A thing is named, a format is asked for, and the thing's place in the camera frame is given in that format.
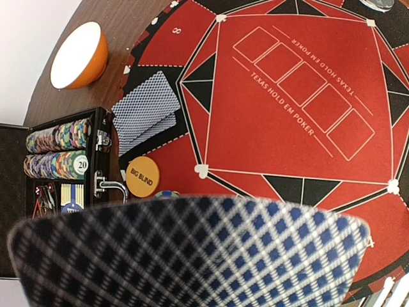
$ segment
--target heart symbol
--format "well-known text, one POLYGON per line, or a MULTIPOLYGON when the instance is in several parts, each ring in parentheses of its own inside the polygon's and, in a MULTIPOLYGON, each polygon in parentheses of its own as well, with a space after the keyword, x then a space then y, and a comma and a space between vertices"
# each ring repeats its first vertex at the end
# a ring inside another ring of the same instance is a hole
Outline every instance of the heart symbol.
POLYGON ((199 174, 200 179, 205 179, 209 172, 209 165, 207 164, 198 164, 194 167, 194 171, 199 174))
POLYGON ((218 16, 216 16, 216 21, 217 22, 225 22, 228 19, 227 15, 224 14, 220 14, 218 16))
POLYGON ((388 193, 399 195, 399 192, 400 192, 399 181, 397 181, 397 179, 389 180, 389 185, 388 185, 387 190, 388 190, 388 193))
POLYGON ((126 65, 125 68, 123 69, 123 74, 127 75, 127 74, 129 74, 129 72, 130 72, 130 66, 126 65))

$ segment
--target white wall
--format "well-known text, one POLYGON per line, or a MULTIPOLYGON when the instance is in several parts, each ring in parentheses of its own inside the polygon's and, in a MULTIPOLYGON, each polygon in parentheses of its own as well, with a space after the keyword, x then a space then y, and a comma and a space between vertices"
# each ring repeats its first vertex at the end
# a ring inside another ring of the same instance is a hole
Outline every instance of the white wall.
POLYGON ((23 123, 37 80, 80 2, 0 0, 0 123, 23 123))

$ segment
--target stack of playing cards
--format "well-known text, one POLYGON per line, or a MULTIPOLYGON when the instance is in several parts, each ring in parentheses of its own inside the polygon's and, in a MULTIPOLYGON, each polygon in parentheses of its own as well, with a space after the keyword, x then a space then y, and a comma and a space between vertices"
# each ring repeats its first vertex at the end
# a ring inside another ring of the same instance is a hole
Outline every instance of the stack of playing cards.
POLYGON ((113 108, 120 156, 176 125, 180 103, 163 72, 136 87, 113 108))

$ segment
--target metal latch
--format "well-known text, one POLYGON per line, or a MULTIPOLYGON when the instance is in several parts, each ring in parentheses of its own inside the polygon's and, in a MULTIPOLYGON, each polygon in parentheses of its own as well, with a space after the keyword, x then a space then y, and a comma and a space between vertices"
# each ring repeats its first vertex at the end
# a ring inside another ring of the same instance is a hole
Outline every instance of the metal latch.
POLYGON ((123 203, 128 200, 129 193, 125 184, 117 181, 107 181, 107 178, 103 176, 101 171, 96 171, 94 176, 94 196, 101 197, 101 193, 106 192, 107 189, 118 189, 123 194, 123 203))
POLYGON ((96 151, 99 152, 109 152, 109 148, 112 145, 112 140, 110 139, 108 133, 102 130, 98 130, 96 133, 96 151))

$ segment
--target poker chip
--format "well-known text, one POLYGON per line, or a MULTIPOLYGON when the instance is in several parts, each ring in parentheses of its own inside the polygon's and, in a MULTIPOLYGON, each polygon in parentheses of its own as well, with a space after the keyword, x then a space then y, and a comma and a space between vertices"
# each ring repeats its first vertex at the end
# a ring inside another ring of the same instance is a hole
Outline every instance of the poker chip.
POLYGON ((91 123, 89 118, 85 118, 35 131, 28 135, 26 147, 32 154, 86 148, 90 134, 91 123))
POLYGON ((23 168, 31 178, 83 180, 88 159, 85 150, 28 155, 23 168))
POLYGON ((176 191, 160 191, 155 194, 154 198, 178 198, 180 194, 176 191))

